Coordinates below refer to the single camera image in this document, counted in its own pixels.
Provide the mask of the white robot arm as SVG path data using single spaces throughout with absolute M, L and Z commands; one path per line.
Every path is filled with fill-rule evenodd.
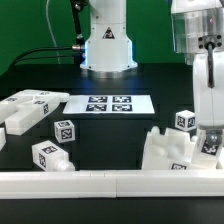
M 133 69 L 126 0 L 70 0 L 83 71 L 111 77 Z M 224 0 L 172 0 L 174 51 L 192 67 L 197 128 L 211 146 L 224 143 Z

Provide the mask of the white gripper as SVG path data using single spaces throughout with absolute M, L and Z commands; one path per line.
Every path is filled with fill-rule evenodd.
M 196 124 L 199 129 L 224 129 L 224 52 L 213 53 L 214 87 L 208 86 L 206 54 L 198 54 L 193 63 L 193 94 Z M 207 130 L 210 146 L 222 143 L 221 130 Z

